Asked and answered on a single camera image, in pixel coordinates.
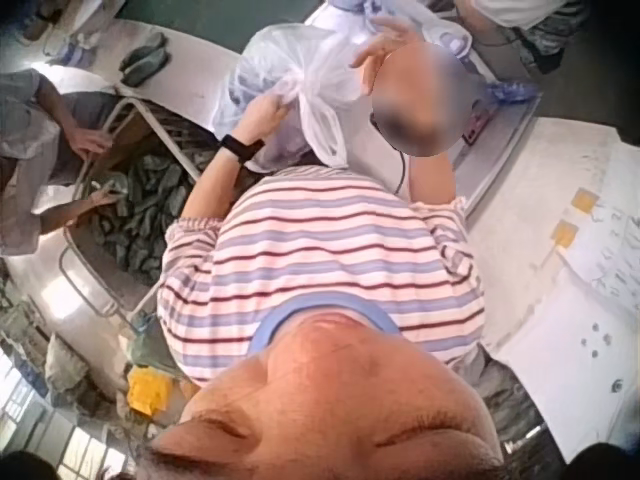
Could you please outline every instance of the yellow sticker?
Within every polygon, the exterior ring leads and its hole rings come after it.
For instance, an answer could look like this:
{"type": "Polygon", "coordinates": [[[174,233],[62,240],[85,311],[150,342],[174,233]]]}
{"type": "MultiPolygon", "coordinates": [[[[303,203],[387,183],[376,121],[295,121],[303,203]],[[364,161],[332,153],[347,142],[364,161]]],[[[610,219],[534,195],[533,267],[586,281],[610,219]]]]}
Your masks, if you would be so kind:
{"type": "Polygon", "coordinates": [[[584,213],[591,213],[593,207],[600,197],[589,190],[584,188],[579,188],[576,192],[573,200],[571,201],[571,205],[576,207],[578,210],[584,213]]]}
{"type": "Polygon", "coordinates": [[[573,223],[569,223],[565,220],[560,220],[556,225],[551,238],[556,242],[556,245],[564,248],[569,248],[576,238],[578,233],[578,227],[573,223]]]}

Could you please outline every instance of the black cable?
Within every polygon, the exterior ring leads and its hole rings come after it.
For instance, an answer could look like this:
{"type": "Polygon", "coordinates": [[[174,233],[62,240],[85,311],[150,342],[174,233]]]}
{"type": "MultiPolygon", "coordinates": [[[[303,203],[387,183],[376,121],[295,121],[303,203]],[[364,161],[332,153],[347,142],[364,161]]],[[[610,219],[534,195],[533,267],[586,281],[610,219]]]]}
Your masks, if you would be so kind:
{"type": "Polygon", "coordinates": [[[402,175],[400,176],[400,183],[398,184],[398,188],[396,188],[396,191],[393,192],[394,195],[398,195],[398,193],[400,193],[402,184],[404,183],[404,178],[407,176],[407,160],[404,158],[404,153],[402,153],[400,150],[398,150],[398,153],[400,154],[400,162],[402,163],[402,175]]]}

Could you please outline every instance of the striped shirt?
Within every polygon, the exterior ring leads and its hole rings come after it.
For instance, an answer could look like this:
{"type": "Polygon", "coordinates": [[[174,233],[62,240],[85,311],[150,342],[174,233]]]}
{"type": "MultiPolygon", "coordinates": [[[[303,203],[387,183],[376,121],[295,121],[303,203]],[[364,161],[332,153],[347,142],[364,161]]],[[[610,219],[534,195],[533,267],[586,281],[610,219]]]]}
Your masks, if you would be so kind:
{"type": "Polygon", "coordinates": [[[484,324],[462,204],[408,205],[367,177],[293,167],[224,220],[180,219],[167,231],[158,292],[169,348],[206,382],[247,355],[278,305],[338,291],[375,303],[442,361],[459,358],[484,324]]]}

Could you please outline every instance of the watch strap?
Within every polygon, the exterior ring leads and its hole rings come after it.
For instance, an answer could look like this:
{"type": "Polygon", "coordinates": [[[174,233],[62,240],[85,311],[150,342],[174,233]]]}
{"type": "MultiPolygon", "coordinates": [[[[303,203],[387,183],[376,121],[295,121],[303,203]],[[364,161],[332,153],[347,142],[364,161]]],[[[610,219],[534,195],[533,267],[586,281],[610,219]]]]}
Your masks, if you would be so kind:
{"type": "Polygon", "coordinates": [[[258,153],[260,149],[264,147],[264,142],[262,140],[258,140],[251,145],[245,145],[240,140],[232,137],[231,135],[225,135],[220,142],[220,147],[229,150],[236,157],[238,157],[238,162],[240,162],[241,165],[244,165],[246,162],[255,157],[256,153],[258,153]]]}

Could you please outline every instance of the hand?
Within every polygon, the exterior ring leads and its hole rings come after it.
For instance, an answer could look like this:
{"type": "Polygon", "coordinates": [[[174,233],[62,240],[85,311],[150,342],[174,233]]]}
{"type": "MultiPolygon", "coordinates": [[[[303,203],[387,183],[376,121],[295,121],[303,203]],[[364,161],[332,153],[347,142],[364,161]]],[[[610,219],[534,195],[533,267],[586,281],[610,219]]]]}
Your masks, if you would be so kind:
{"type": "Polygon", "coordinates": [[[358,54],[351,64],[352,68],[364,65],[362,86],[364,93],[371,94],[378,70],[385,59],[399,48],[416,42],[424,42],[424,38],[416,32],[412,26],[391,17],[375,17],[372,23],[384,27],[382,34],[378,35],[362,52],[358,54]]]}
{"type": "Polygon", "coordinates": [[[110,185],[105,185],[100,190],[93,192],[89,195],[89,200],[94,207],[101,207],[103,205],[111,205],[116,203],[122,198],[122,194],[113,193],[110,185]]]}
{"type": "Polygon", "coordinates": [[[264,140],[277,130],[289,110],[279,95],[264,93],[249,103],[231,135],[245,145],[264,140]]]}
{"type": "Polygon", "coordinates": [[[85,162],[92,153],[101,155],[111,148],[111,137],[100,130],[75,127],[65,132],[71,149],[85,162]]]}

